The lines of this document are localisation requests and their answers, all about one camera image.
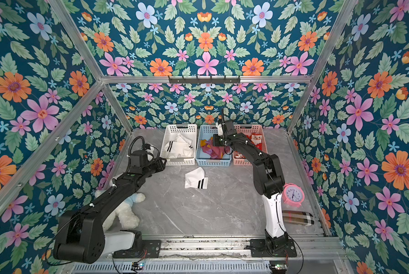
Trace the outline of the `light blue plastic basket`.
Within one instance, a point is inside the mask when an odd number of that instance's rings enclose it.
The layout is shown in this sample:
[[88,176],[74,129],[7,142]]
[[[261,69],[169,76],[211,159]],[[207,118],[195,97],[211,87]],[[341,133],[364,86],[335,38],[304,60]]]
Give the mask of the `light blue plastic basket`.
[[210,159],[209,156],[201,152],[200,140],[209,139],[217,133],[217,127],[214,124],[204,124],[199,129],[198,144],[196,152],[196,161],[199,166],[228,167],[232,160],[232,155],[225,156],[221,160]]

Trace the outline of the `pink plastic basket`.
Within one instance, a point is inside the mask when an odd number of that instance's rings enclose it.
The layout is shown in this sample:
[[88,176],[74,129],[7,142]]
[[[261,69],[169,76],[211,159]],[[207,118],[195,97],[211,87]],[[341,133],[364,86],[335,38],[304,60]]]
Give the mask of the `pink plastic basket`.
[[[260,133],[263,136],[263,145],[262,145],[262,152],[264,153],[268,153],[267,151],[267,145],[266,145],[266,140],[265,140],[265,135],[263,132],[263,128],[261,125],[259,124],[235,124],[235,129],[237,131],[237,133],[243,133],[245,134],[245,136],[247,136],[247,138],[250,140],[250,136],[252,133],[256,132],[256,133]],[[235,156],[236,154],[239,153],[237,151],[235,151],[233,153],[233,158],[234,158],[234,165],[235,166],[250,166],[251,163],[246,159],[236,159]]]

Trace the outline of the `black hook rail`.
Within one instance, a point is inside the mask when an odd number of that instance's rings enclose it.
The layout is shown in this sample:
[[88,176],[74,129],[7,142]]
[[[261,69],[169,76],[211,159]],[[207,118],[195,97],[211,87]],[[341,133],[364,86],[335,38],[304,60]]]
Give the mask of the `black hook rail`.
[[239,76],[169,76],[170,84],[238,84]]

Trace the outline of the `white plastic basket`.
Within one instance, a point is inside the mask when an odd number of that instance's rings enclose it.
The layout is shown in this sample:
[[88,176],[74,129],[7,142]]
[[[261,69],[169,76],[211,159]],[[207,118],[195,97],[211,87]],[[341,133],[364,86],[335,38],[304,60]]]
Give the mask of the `white plastic basket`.
[[[161,156],[167,159],[167,166],[195,165],[195,153],[197,150],[197,130],[198,126],[196,124],[171,124],[166,127],[161,146]],[[194,150],[194,156],[192,158],[168,159],[166,157],[167,153],[164,150],[164,146],[169,141],[175,141],[178,133],[184,135],[186,138],[189,138],[192,141],[191,146]]]

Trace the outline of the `white teddy bear blue sweater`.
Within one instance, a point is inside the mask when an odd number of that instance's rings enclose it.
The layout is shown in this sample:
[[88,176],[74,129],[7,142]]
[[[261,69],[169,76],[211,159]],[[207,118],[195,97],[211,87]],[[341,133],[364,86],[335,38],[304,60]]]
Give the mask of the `white teddy bear blue sweater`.
[[122,229],[135,229],[138,227],[140,219],[132,211],[132,206],[141,203],[146,199],[143,193],[135,193],[123,201],[104,221],[103,230],[107,231],[113,225],[115,219],[119,220]]

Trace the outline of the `red white striped santa sock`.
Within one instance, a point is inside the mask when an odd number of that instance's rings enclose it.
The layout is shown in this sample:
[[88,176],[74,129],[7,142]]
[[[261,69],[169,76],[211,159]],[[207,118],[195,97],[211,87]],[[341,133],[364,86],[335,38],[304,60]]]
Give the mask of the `red white striped santa sock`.
[[242,154],[237,153],[236,156],[235,156],[235,158],[236,158],[236,159],[244,159],[245,157],[244,157]]

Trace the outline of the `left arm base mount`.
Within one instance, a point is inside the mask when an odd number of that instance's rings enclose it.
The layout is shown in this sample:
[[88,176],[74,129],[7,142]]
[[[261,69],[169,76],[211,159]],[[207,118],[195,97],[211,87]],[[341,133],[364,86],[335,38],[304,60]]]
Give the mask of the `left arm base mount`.
[[113,253],[114,259],[155,259],[159,258],[161,251],[161,240],[137,240],[133,246],[127,250],[120,250]]

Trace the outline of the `pink alarm clock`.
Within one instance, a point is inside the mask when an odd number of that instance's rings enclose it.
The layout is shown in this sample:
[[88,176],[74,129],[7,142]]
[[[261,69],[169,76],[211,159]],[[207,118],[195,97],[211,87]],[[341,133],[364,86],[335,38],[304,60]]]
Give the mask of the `pink alarm clock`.
[[286,205],[299,208],[305,200],[305,193],[299,186],[287,183],[283,187],[282,200]]

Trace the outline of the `purple striped sock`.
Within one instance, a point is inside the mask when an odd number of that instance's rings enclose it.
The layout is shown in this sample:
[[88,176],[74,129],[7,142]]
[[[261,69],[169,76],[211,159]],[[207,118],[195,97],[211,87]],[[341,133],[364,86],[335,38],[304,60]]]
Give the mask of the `purple striped sock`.
[[201,152],[210,157],[210,159],[221,160],[225,156],[231,155],[231,150],[229,147],[221,147],[214,145],[214,137],[211,136],[209,139],[202,139],[199,142]]

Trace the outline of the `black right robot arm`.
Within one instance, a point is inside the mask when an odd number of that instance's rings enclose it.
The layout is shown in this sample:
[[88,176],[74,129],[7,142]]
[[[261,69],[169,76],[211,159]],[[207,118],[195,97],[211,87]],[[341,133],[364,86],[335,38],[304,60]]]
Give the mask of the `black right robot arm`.
[[282,195],[285,178],[280,159],[259,149],[243,133],[237,132],[231,120],[219,120],[216,123],[218,133],[213,136],[213,145],[230,147],[242,154],[252,165],[253,184],[262,197],[266,216],[266,237],[271,240],[287,239],[283,224]]

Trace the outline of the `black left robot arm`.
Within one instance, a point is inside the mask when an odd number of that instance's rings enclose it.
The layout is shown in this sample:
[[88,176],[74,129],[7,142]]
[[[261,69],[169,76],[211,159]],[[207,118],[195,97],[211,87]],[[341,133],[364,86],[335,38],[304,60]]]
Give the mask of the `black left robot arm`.
[[91,204],[77,211],[66,211],[60,218],[53,257],[57,260],[92,264],[100,257],[122,250],[140,250],[141,234],[137,231],[105,232],[103,224],[128,197],[137,193],[146,179],[166,168],[160,156],[149,161],[148,152],[138,150],[129,156],[126,172]]

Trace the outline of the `plaid beige pouch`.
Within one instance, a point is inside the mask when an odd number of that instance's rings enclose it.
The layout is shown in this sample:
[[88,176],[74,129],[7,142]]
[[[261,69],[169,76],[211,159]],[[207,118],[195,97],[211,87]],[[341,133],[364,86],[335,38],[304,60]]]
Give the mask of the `plaid beige pouch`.
[[300,226],[312,226],[315,223],[314,216],[305,211],[283,210],[283,220],[285,223]]

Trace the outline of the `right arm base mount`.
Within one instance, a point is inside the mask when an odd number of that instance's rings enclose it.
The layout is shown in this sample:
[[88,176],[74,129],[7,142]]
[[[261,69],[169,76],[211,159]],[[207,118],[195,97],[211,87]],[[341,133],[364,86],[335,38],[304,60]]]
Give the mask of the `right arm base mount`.
[[297,247],[287,232],[283,236],[271,237],[266,232],[265,239],[251,239],[245,246],[253,258],[296,258]]

